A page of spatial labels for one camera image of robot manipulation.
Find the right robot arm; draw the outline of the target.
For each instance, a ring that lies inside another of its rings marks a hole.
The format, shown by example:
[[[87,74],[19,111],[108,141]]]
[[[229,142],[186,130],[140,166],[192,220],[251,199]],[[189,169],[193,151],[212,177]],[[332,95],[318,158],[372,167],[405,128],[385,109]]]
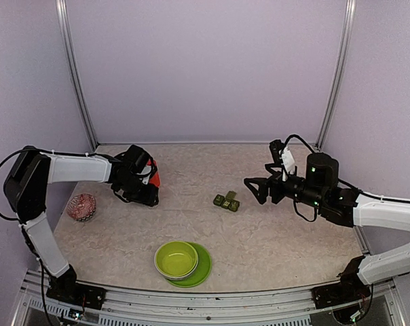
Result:
[[[343,227],[381,227],[410,232],[410,200],[364,193],[354,187],[339,187],[339,163],[325,153],[307,157],[304,177],[290,154],[275,164],[266,164],[268,178],[245,178],[244,184],[260,204],[268,198],[278,204],[290,198],[293,204],[306,204],[315,216]],[[377,255],[354,258],[341,273],[335,296],[350,301],[363,285],[410,273],[410,243]]]

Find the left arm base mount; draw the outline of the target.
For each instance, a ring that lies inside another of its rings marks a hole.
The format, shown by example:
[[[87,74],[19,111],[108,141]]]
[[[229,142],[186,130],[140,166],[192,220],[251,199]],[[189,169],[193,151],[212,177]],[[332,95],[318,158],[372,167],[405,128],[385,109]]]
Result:
[[[106,292],[102,287],[77,282],[77,274],[72,265],[69,265],[67,271],[60,276],[49,274],[46,294],[59,302],[101,310]]]

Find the red pill bottle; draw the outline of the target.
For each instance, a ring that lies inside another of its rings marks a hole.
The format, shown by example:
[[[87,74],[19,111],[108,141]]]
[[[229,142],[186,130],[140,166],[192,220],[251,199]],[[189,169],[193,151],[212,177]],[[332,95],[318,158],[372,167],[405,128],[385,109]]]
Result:
[[[149,159],[147,165],[141,172],[143,184],[152,184],[157,188],[160,187],[160,175],[157,169],[157,163],[155,160]]]

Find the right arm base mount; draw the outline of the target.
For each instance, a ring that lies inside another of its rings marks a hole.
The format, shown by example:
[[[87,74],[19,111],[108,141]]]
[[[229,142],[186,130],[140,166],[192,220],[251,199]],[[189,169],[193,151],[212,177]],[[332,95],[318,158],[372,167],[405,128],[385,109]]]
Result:
[[[312,292],[316,309],[323,309],[370,297],[373,290],[357,276],[364,256],[353,258],[339,275],[339,281],[314,287]]]

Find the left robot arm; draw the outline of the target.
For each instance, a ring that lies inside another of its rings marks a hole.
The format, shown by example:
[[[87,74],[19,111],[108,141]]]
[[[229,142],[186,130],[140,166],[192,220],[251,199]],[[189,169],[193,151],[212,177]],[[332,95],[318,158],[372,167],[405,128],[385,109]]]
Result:
[[[54,238],[47,218],[46,195],[54,183],[94,182],[110,185],[122,202],[154,207],[159,202],[158,169],[143,148],[131,145],[116,156],[101,153],[63,153],[26,146],[8,156],[15,162],[3,192],[14,212],[29,249],[68,302],[83,295],[79,282],[66,274],[73,271]]]

